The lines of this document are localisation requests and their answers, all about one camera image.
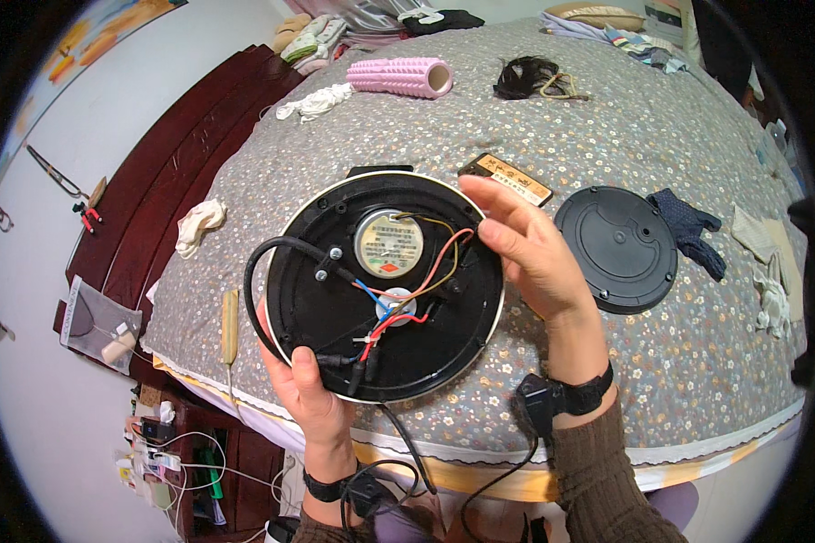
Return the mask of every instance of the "black hair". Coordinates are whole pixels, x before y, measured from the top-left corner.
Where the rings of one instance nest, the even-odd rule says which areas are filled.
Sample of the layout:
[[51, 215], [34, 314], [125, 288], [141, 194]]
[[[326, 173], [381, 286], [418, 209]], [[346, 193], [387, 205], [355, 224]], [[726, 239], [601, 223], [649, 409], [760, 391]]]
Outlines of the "black hair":
[[525, 100], [557, 73], [559, 65], [547, 58], [519, 57], [505, 64], [492, 89], [499, 98]]

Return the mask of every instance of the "pink foam roller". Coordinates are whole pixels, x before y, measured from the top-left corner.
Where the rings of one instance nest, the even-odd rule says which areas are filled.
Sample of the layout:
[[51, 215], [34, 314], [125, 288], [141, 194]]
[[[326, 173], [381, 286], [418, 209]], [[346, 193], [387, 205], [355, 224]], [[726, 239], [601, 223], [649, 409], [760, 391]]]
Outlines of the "pink foam roller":
[[351, 64], [348, 82], [357, 91], [438, 98], [453, 88], [453, 71], [439, 58], [379, 58]]

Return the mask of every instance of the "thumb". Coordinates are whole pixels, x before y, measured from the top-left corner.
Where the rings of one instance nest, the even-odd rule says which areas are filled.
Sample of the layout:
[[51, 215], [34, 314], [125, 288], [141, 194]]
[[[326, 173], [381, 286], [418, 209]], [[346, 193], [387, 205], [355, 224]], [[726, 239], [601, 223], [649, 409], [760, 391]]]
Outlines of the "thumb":
[[297, 347], [293, 350], [293, 382], [302, 401], [313, 402], [317, 398], [328, 395], [323, 388], [320, 378], [320, 367], [317, 366], [317, 357], [314, 351], [307, 347]]
[[494, 219], [484, 219], [477, 229], [479, 238], [491, 250], [516, 262], [529, 274], [542, 267], [536, 246], [524, 235]]

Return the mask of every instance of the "pillow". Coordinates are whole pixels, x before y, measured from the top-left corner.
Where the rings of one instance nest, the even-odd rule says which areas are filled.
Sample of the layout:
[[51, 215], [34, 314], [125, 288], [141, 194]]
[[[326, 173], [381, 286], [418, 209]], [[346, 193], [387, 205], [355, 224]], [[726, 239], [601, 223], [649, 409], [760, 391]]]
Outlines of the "pillow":
[[643, 27], [643, 21], [646, 20], [631, 10], [594, 2], [568, 2], [544, 11], [567, 21], [589, 24], [597, 29], [603, 29], [609, 24], [615, 29], [636, 32]]

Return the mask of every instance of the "person's left hand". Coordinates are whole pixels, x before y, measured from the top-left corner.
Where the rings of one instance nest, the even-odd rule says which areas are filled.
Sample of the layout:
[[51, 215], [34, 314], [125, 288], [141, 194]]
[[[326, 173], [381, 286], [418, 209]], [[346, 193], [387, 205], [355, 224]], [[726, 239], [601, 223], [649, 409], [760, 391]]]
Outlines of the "person's left hand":
[[[262, 328], [268, 331], [262, 302], [257, 306], [256, 315]], [[293, 367], [290, 367], [269, 353], [262, 342], [257, 342], [274, 392], [302, 427], [306, 443], [332, 447], [345, 440], [349, 442], [354, 406], [323, 388], [314, 352], [307, 347], [297, 347], [293, 351]]]

